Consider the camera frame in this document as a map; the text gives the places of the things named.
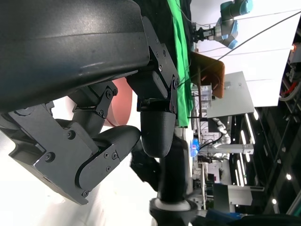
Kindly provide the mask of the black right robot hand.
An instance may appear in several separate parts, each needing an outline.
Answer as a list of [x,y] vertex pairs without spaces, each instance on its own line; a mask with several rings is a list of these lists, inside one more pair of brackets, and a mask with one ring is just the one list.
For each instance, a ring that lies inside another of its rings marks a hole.
[[157,162],[144,152],[139,140],[131,152],[130,167],[141,181],[148,183],[158,193],[162,202],[181,202],[185,199],[188,187],[185,149],[186,141],[174,135],[169,153]]

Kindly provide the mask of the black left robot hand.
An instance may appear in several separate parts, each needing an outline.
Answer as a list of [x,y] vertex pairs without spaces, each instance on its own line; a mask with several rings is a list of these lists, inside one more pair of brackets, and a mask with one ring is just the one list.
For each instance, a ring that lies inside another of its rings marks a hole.
[[0,130],[10,157],[79,204],[140,140],[165,157],[177,69],[132,0],[3,0]]

